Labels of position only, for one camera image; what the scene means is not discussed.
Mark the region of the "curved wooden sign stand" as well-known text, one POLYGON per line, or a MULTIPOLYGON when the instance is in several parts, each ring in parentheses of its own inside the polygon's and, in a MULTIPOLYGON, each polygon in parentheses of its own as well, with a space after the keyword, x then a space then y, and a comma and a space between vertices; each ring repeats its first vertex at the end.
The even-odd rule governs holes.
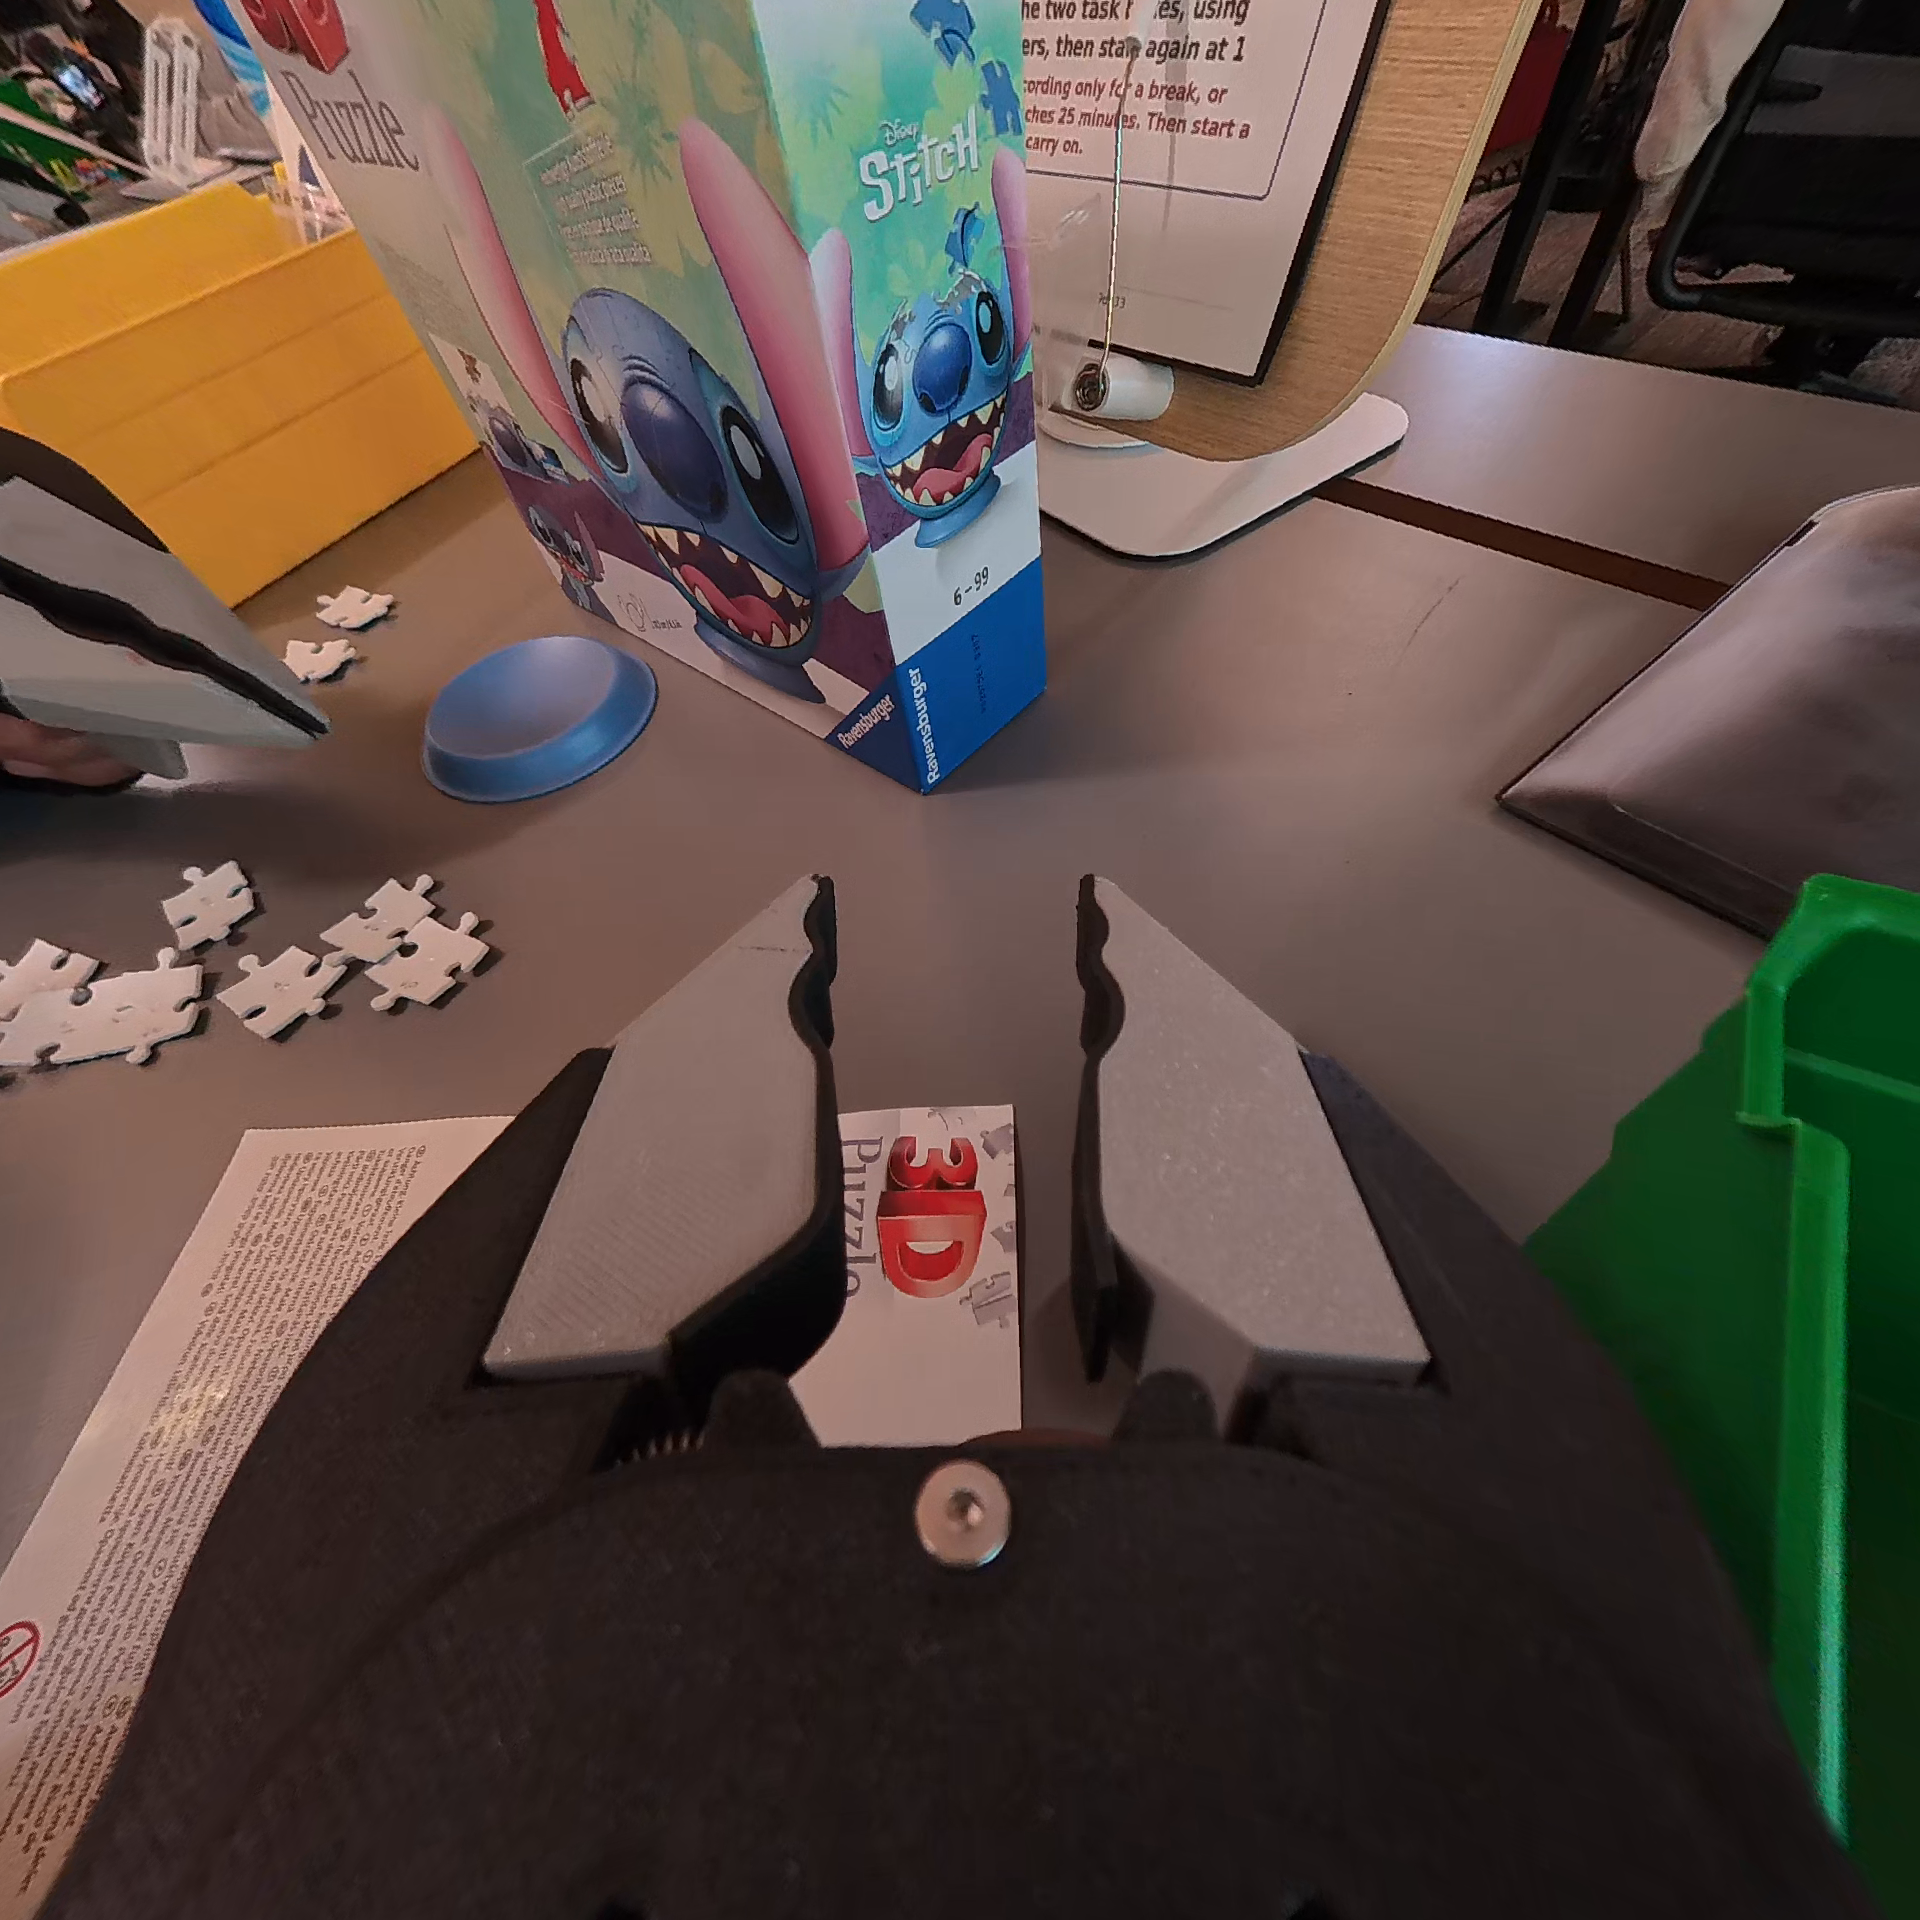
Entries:
POLYGON ((1536 0, 1385 0, 1281 360, 1263 384, 1174 367, 1154 424, 1049 410, 1049 522, 1117 560, 1208 560, 1402 446, 1371 377, 1441 274, 1526 29, 1536 0))

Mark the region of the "clear plastic stand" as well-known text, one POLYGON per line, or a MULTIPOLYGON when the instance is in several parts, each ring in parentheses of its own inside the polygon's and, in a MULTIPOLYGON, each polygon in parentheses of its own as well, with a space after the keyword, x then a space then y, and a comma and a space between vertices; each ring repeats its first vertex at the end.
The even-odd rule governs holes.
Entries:
POLYGON ((140 162, 159 192, 198 192, 204 152, 198 152, 198 76, 204 76, 204 42, 193 14, 152 14, 146 29, 146 114, 140 114, 140 162))

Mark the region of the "person's left hand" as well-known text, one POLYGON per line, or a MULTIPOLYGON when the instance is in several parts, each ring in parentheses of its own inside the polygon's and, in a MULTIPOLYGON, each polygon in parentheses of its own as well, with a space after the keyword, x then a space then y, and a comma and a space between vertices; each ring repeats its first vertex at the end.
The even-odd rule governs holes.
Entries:
POLYGON ((0 792, 111 795, 125 781, 146 769, 98 735, 0 716, 0 792))

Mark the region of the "green toy box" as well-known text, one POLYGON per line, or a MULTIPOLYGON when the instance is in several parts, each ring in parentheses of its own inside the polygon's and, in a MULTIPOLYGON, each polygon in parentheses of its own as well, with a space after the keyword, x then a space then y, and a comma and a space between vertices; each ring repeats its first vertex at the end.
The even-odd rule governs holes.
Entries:
POLYGON ((125 162, 111 142, 111 89, 77 42, 0 53, 0 152, 22 170, 125 162))

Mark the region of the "white roller with metal rod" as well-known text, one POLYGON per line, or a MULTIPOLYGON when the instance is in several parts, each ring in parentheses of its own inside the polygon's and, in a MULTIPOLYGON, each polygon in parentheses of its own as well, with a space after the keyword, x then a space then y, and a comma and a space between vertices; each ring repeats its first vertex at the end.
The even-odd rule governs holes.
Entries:
POLYGON ((1124 247, 1124 114, 1128 114, 1140 37, 1124 37, 1117 97, 1117 178, 1053 209, 1036 247, 1036 407, 1071 424, 1166 424, 1174 367, 1117 354, 1117 247, 1124 247))

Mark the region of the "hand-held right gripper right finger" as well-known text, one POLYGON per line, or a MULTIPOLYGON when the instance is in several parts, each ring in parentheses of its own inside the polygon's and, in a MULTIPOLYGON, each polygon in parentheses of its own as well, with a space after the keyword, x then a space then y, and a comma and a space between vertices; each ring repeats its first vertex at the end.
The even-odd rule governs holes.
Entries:
POLYGON ((1190 1368, 1243 1426, 1282 1368, 1424 1380, 1430 1346, 1301 1049, 1107 875, 1082 875, 1082 1368, 1190 1368))

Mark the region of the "yellow plastic bin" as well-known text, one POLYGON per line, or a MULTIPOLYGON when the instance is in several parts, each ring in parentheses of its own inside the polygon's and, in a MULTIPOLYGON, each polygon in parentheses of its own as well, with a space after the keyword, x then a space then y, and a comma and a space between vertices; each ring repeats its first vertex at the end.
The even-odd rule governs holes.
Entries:
POLYGON ((367 243, 233 178, 0 254, 0 424, 233 612, 468 457, 367 243))

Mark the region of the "printed instruction leaflet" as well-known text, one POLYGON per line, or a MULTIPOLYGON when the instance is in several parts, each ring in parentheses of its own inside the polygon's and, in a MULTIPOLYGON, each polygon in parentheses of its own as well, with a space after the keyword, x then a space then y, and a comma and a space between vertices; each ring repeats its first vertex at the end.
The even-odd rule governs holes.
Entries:
MULTIPOLYGON (((247 1129, 98 1398, 0 1576, 0 1909, 22 1920, 69 1857, 125 1707, 152 1676, 184 1571, 259 1439, 277 1393, 350 1302, 367 1261, 509 1129, 337 1126, 247 1129)), ((1024 1426, 1024 1129, 1014 1103, 840 1114, 853 1314, 799 1368, 831 1445, 937 1445, 1024 1426), (889 1152, 978 1152, 987 1247, 917 1283, 882 1265, 889 1152)))

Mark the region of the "green plastic bin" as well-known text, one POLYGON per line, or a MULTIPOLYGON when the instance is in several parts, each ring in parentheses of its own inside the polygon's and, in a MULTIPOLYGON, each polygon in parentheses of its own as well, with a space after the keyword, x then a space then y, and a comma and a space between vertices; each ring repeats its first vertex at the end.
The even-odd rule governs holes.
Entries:
POLYGON ((1536 1227, 1664 1431, 1878 1909, 1920 1909, 1920 899, 1808 875, 1536 1227))

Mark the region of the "white printed sign sheet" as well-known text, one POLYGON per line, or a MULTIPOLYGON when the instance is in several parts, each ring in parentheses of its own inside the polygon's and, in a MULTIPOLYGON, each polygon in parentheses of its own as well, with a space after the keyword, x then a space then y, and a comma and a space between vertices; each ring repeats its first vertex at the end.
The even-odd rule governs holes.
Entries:
POLYGON ((1382 53, 1382 0, 1031 0, 1031 218, 1093 209, 1117 339, 1263 377, 1382 53))

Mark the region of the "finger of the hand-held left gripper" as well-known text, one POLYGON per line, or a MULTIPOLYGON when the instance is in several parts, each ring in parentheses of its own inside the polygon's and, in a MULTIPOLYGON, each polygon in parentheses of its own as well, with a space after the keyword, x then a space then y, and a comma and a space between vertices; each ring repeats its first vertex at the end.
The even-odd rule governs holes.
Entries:
MULTIPOLYGON (((0 604, 46 612, 69 635, 125 642, 173 669, 204 669, 216 687, 237 687, 184 616, 216 612, 216 589, 173 560, 146 552, 22 484, 0 486, 0 604)), ((329 716, 300 693, 270 693, 270 716, 289 717, 289 735, 329 735, 329 716)))
POLYGON ((289 693, 289 669, 233 612, 193 612, 184 624, 222 669, 237 669, 237 687, 146 658, 125 642, 69 635, 46 612, 0 604, 0 693, 13 716, 77 733, 152 781, 193 781, 193 742, 289 742, 289 717, 270 716, 270 693, 289 693))

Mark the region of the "colourful cardboard puzzle box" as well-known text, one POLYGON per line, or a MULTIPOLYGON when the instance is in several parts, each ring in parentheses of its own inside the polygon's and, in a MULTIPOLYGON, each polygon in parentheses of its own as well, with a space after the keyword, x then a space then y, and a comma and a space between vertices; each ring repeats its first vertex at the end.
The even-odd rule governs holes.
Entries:
POLYGON ((1014 0, 237 0, 559 583, 904 792, 1049 693, 1014 0))

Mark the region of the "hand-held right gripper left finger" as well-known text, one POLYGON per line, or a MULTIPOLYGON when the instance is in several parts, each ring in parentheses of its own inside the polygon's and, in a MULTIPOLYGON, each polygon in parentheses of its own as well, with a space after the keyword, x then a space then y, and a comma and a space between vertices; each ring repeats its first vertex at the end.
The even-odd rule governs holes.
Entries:
POLYGON ((831 875, 810 875, 609 1049, 486 1380, 792 1380, 840 1302, 831 875))

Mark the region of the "blue round puzzle stand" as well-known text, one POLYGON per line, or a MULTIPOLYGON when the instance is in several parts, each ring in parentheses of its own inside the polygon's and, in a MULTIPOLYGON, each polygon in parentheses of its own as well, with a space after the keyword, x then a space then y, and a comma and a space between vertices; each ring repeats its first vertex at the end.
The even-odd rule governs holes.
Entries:
POLYGON ((526 635, 458 669, 423 717, 428 792, 516 810, 589 781, 664 716, 664 675, 603 635, 526 635))

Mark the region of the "pile of white puzzle pieces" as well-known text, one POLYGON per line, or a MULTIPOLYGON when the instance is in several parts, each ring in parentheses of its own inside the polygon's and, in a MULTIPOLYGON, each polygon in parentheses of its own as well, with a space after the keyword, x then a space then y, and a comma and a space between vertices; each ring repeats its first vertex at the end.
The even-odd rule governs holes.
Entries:
POLYGON ((152 1067, 198 1037, 204 1008, 233 1008, 247 1037, 289 1037, 329 1017, 337 984, 364 979, 367 1008, 446 1006, 468 972, 486 972, 479 921, 446 921, 439 884, 377 884, 350 921, 316 933, 316 954, 233 954, 222 984, 204 957, 259 921, 247 869, 184 869, 159 899, 173 942, 146 972, 111 972, 63 942, 22 942, 0 972, 0 1070, 69 1070, 69 1067, 152 1067))

